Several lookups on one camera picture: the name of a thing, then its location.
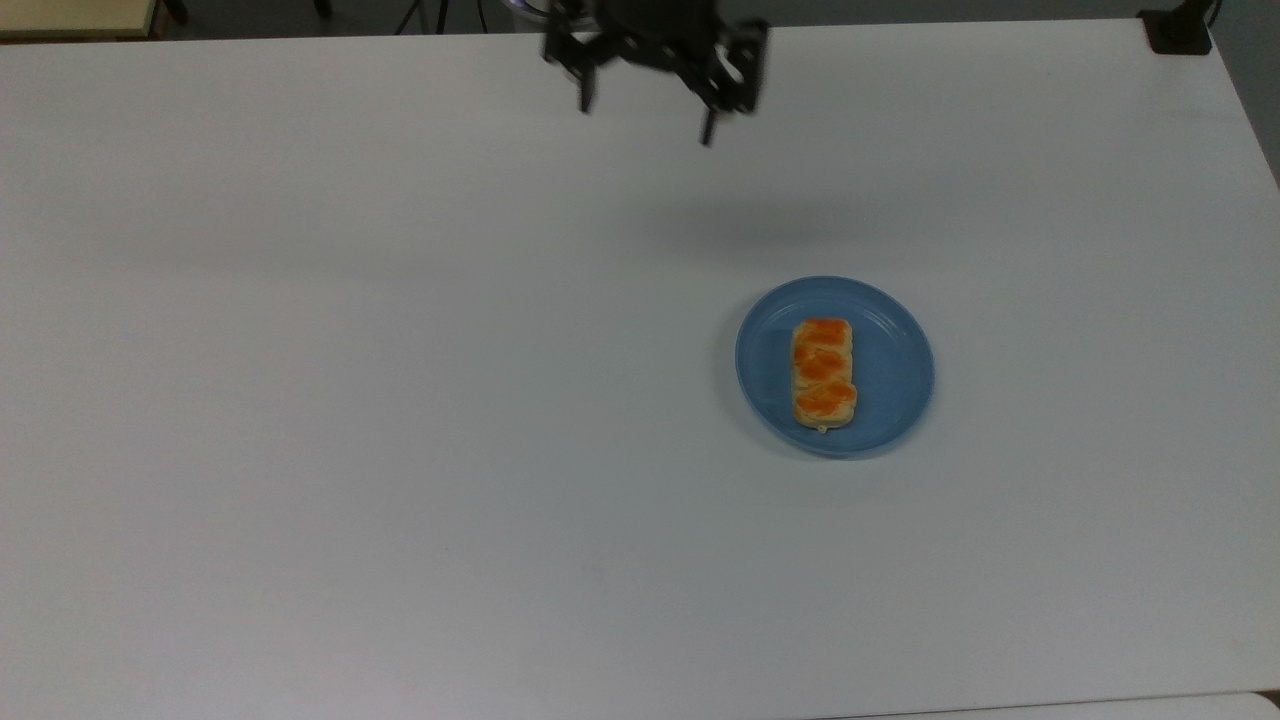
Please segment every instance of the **black device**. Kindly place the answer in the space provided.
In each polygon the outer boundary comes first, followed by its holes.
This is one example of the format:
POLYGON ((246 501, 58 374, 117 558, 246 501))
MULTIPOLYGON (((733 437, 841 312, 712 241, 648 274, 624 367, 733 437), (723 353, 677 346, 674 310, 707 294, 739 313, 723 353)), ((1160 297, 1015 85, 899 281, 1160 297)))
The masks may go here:
POLYGON ((572 26, 586 13, 584 0, 553 0, 543 41, 543 59, 577 82, 581 111, 591 111, 596 70, 617 58, 675 73, 701 99, 703 145, 719 115, 755 111, 769 37, 763 19, 730 26, 716 0, 596 0, 590 14, 600 32, 584 41, 572 26))
POLYGON ((1204 13, 1221 0, 1185 0, 1172 10, 1142 10, 1147 42, 1160 55, 1208 55, 1213 41, 1208 37, 1204 13))

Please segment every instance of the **orange topping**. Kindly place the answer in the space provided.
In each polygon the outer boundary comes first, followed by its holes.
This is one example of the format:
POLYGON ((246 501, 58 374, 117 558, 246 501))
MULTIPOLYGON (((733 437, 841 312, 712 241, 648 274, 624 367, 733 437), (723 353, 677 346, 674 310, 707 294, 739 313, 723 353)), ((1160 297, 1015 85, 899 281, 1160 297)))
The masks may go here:
POLYGON ((838 377, 844 369, 845 357, 838 352, 822 348, 796 348, 796 374, 801 379, 829 380, 838 377))
POLYGON ((800 324, 796 345, 845 345, 849 332, 849 323, 840 318, 809 318, 800 324))
POLYGON ((827 383, 796 396, 796 407, 809 415, 832 415, 840 406, 858 400, 858 388, 849 383, 827 383))

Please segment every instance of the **baked pastry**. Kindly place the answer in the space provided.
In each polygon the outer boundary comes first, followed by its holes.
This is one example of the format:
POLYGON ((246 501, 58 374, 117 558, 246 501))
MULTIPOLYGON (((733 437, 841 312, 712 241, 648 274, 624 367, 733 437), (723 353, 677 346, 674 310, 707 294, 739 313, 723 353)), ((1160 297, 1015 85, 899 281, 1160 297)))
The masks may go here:
POLYGON ((791 404, 801 425, 824 433, 854 419, 854 329, 844 318, 809 318, 791 333, 791 404))

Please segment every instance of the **plate rim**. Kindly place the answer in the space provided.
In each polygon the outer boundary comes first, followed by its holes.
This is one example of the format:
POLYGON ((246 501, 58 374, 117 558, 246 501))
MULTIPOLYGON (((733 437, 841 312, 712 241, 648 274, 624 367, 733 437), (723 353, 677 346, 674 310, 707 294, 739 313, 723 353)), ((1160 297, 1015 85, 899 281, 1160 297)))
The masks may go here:
POLYGON ((924 419, 924 415, 928 411, 929 406, 933 404, 933 389, 934 389, 934 384, 937 382, 937 364, 936 364, 936 361, 933 359, 933 346, 929 343, 929 337, 928 337, 928 334, 925 334, 924 327, 920 325, 920 322, 915 319, 915 315, 913 315, 911 311, 908 310, 905 305, 902 305, 901 302, 899 302, 897 299, 895 299, 890 293, 884 292, 883 290, 881 290, 881 288, 878 288, 878 287, 876 287, 873 284, 865 283, 863 281, 856 281, 854 278, 846 278, 844 275, 805 275, 803 278, 790 279, 790 281, 787 281, 787 282, 785 282, 782 284, 778 284, 778 286, 773 287, 772 290, 769 290, 768 292, 765 292, 764 295, 762 295, 755 302, 751 304, 751 307, 748 309, 746 314, 742 316, 742 322, 739 324, 737 337, 733 341, 733 374, 737 375, 737 387, 742 392, 742 397, 746 400, 748 406, 751 407, 751 411, 755 414, 756 418, 759 418, 760 423, 764 424, 764 427, 769 428, 769 430, 772 430, 773 434, 778 436, 780 438, 782 438, 785 442, 787 442, 792 447, 799 447, 800 450, 804 450, 805 452, 812 452, 814 455, 823 456, 823 457, 835 457, 835 459, 842 459, 842 460, 852 460, 852 459, 870 457, 873 455, 879 455, 882 452, 887 452, 888 450, 892 450, 893 447, 896 447, 897 445, 900 445, 901 442, 904 442, 908 437, 910 437, 913 434, 913 432, 915 430, 915 428, 919 427, 920 420, 924 419), (768 301, 771 297, 781 293, 782 291, 787 290, 788 287, 795 286, 795 284, 813 283, 813 282, 820 282, 820 281, 828 281, 828 282, 829 281, 835 281, 837 283, 851 283, 851 284, 855 284, 855 286, 870 290, 876 295, 882 296, 884 300, 887 300, 893 306, 896 306, 897 310, 900 310, 902 313, 902 315, 905 315, 911 322, 913 325, 915 325, 915 329, 919 332, 920 340, 924 343, 924 356, 928 359, 928 377, 925 378, 925 383, 924 383, 924 387, 925 387, 924 402, 920 405, 919 413, 916 413, 915 416, 911 418, 911 421, 908 423, 906 427, 902 428, 902 432, 900 432, 897 436, 895 436, 895 437, 892 437, 892 438, 890 438, 890 439, 887 439, 887 441, 884 441, 884 442, 882 442, 879 445, 874 445, 872 447, 868 447, 868 448, 840 451, 840 450, 827 450, 827 448, 813 447, 813 446, 809 446, 809 445, 803 445, 801 442, 796 441, 796 438, 792 438, 792 437, 787 436, 786 433, 783 433, 781 428, 778 428, 772 420, 769 420, 764 415, 764 413, 760 411, 760 409, 756 406, 756 402, 755 402, 751 392, 748 391, 746 383, 744 380, 744 375, 742 375, 742 334, 746 332, 748 320, 750 320, 751 316, 755 315, 756 310, 759 310, 759 307, 762 305, 764 305, 765 301, 768 301))

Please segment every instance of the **table surface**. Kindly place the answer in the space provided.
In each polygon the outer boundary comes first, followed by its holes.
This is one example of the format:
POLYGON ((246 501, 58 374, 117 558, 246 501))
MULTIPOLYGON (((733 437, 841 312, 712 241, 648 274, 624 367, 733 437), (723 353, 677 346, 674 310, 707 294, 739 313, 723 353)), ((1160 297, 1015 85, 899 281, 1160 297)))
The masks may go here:
POLYGON ((1280 195, 1216 54, 780 29, 704 150, 673 78, 609 68, 581 117, 536 45, 0 47, 10 714, 1280 685, 1280 195), (931 338, 890 454, 737 389, 808 274, 931 338))
POLYGON ((3 37, 131 37, 151 28, 156 0, 0 0, 3 37))
POLYGON ((1219 694, 899 715, 899 720, 1280 720, 1261 696, 1219 694))

